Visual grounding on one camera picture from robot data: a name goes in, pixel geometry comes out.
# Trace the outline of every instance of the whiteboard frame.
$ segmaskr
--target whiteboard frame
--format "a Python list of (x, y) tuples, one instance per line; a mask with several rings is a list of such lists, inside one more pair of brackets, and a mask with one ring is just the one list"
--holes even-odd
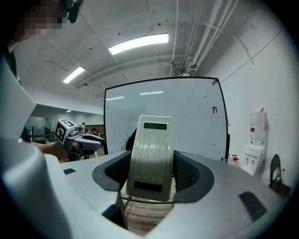
[(217, 81), (217, 83), (219, 84), (219, 88), (220, 88), (220, 92), (222, 95), (222, 100), (223, 100), (223, 105), (224, 105), (224, 112), (225, 112), (225, 120), (226, 120), (226, 150), (225, 150), (225, 158), (228, 158), (228, 151), (229, 151), (229, 134), (228, 134), (228, 115), (226, 112), (226, 106), (225, 106), (225, 101), (224, 101), (224, 96), (223, 96), (223, 92), (222, 92), (222, 88), (221, 88), (221, 84), (218, 78), (213, 78), (213, 77), (164, 77), (164, 78), (154, 78), (154, 79), (147, 79), (147, 80), (140, 80), (140, 81), (134, 81), (134, 82), (129, 82), (129, 83), (125, 83), (125, 84), (119, 84), (119, 85), (115, 85), (112, 87), (108, 87), (105, 89), (105, 96), (104, 96), (104, 131), (105, 131), (105, 145), (104, 145), (104, 153), (105, 155), (108, 154), (108, 148), (107, 148), (107, 138), (106, 138), (106, 91), (113, 89), (113, 88), (117, 88), (117, 87), (122, 87), (125, 85), (129, 85), (129, 84), (137, 84), (137, 83), (143, 83), (143, 82), (147, 82), (147, 81), (156, 81), (156, 80), (170, 80), (170, 79), (188, 79), (188, 78), (196, 78), (196, 79), (210, 79), (210, 80), (215, 80)]

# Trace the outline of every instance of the wooden floor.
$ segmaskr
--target wooden floor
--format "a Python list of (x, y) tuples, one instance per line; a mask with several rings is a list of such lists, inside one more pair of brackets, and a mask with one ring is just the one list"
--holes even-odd
[[(98, 157), (105, 155), (104, 148), (97, 150)], [(169, 201), (173, 201), (174, 194), (176, 193), (175, 180), (172, 178), (171, 184), (171, 196)], [(126, 194), (126, 183), (121, 189), (122, 197), (129, 197)], [(143, 201), (150, 201), (144, 198), (132, 197), (133, 199), (139, 199)], [(145, 236), (150, 230), (152, 230), (161, 220), (167, 216), (172, 209), (173, 204), (143, 204), (131, 202), (127, 204), (125, 209), (125, 216), (128, 223), (128, 229), (140, 236)]]

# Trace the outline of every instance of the white ceiling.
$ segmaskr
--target white ceiling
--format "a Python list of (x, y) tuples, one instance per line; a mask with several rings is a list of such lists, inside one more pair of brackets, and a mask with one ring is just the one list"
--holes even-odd
[[(199, 45), (215, 2), (199, 0), (202, 15), (190, 56)], [(197, 0), (179, 1), (175, 62), (183, 61), (192, 23), (197, 22), (199, 17), (195, 14), (196, 6)], [(66, 103), (48, 105), (80, 111), (86, 108), (86, 112), (100, 113), (88, 106), (101, 104), (98, 99), (104, 96), (105, 88), (169, 76), (175, 20), (175, 0), (85, 0), (76, 23), (68, 22), (60, 30), (27, 40), (17, 47), (18, 74), (26, 90), (35, 89), (30, 90), (35, 101), (39, 101), (40, 97), (36, 90), (43, 91), (43, 97), (47, 96), (47, 92), (52, 93), (47, 102), (56, 98), (55, 95), (65, 94), (70, 102), (75, 99), (78, 104), (81, 100), (87, 106), (78, 109)], [(109, 47), (121, 42), (161, 33), (169, 34), (169, 43), (136, 48), (114, 56), (108, 51)], [(86, 71), (69, 84), (62, 83), (79, 65)], [(91, 83), (84, 86), (85, 80)]]

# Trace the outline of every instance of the ceiling light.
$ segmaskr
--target ceiling light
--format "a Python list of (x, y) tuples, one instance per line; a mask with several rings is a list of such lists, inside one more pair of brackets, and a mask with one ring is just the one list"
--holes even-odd
[(109, 51), (112, 55), (120, 53), (125, 50), (129, 50), (136, 47), (142, 47), (152, 44), (167, 43), (168, 34), (159, 34), (159, 35), (149, 35), (140, 38), (136, 38), (127, 42), (123, 42), (116, 46), (110, 47)]
[(161, 94), (163, 91), (154, 91), (154, 92), (145, 92), (145, 93), (140, 93), (140, 95), (153, 95), (153, 94)]
[(119, 97), (115, 97), (115, 98), (108, 98), (106, 100), (123, 99), (123, 98), (124, 98), (123, 96), (119, 96)]
[(69, 83), (73, 80), (77, 75), (81, 74), (85, 69), (82, 66), (79, 66), (76, 70), (74, 70), (67, 78), (64, 79), (64, 83)]

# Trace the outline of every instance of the whiteboard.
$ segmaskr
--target whiteboard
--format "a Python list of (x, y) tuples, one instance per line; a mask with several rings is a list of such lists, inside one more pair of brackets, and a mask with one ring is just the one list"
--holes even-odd
[(216, 160), (226, 155), (227, 115), (216, 78), (168, 77), (107, 88), (106, 154), (124, 148), (125, 140), (137, 128), (140, 115), (173, 118), (174, 150)]

